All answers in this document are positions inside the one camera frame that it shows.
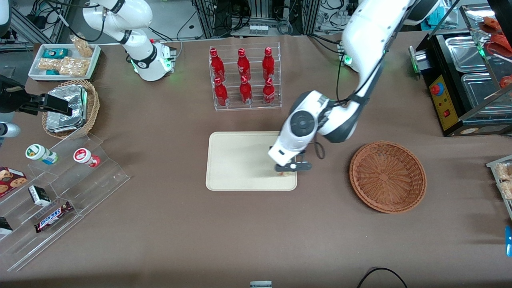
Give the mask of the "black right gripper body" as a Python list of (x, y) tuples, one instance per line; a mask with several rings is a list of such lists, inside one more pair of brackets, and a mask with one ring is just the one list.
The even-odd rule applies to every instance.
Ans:
[(19, 82), (0, 77), (0, 112), (11, 113), (30, 101), (30, 96)]

